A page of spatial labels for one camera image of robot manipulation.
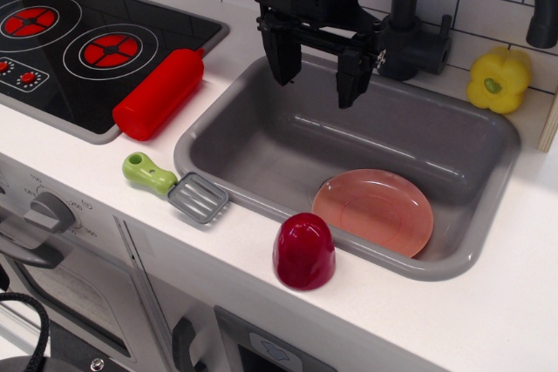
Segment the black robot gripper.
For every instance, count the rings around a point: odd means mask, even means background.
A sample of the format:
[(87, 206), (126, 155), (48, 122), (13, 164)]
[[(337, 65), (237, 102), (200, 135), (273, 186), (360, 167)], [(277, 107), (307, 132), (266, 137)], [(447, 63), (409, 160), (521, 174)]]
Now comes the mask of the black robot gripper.
[(338, 106), (351, 107), (369, 84), (373, 59), (363, 51), (378, 51), (382, 23), (359, 0), (255, 1), (260, 5), (258, 30), (275, 80), (285, 86), (300, 72), (304, 45), (339, 55)]

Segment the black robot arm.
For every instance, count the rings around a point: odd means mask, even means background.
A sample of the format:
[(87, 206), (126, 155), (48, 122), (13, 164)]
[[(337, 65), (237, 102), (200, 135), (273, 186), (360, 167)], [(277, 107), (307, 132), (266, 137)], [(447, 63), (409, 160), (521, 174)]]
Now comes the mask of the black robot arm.
[(302, 48), (337, 57), (338, 105), (349, 108), (366, 91), (384, 55), (383, 23), (359, 0), (255, 0), (262, 44), (275, 80), (286, 85), (302, 69)]

